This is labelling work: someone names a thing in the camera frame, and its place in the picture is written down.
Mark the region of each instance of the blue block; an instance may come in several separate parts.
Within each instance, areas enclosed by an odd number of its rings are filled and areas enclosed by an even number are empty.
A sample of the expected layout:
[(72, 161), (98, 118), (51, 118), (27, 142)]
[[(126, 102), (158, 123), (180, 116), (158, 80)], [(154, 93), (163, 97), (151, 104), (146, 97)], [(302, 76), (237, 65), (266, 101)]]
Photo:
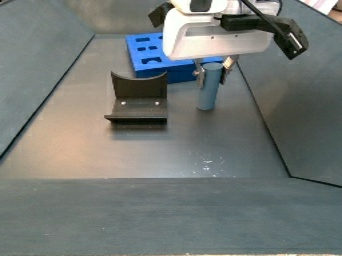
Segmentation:
[(171, 61), (163, 53), (163, 34), (126, 36), (127, 47), (136, 78), (168, 74), (168, 83), (194, 81), (195, 63), (192, 60)]

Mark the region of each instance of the black mount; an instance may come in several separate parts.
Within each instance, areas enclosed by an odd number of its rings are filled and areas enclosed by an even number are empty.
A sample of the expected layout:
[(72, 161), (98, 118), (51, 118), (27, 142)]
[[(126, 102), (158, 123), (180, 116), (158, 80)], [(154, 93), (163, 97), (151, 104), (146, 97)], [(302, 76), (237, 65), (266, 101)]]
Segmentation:
[(267, 21), (254, 15), (242, 17), (223, 15), (221, 19), (221, 26), (227, 31), (261, 30), (274, 33), (274, 41), (286, 57), (291, 60), (309, 48), (306, 35), (293, 19), (266, 14), (265, 17), (273, 21), (279, 29), (275, 29)]
[(120, 124), (167, 122), (167, 73), (151, 78), (128, 79), (114, 72), (115, 104), (104, 118)]

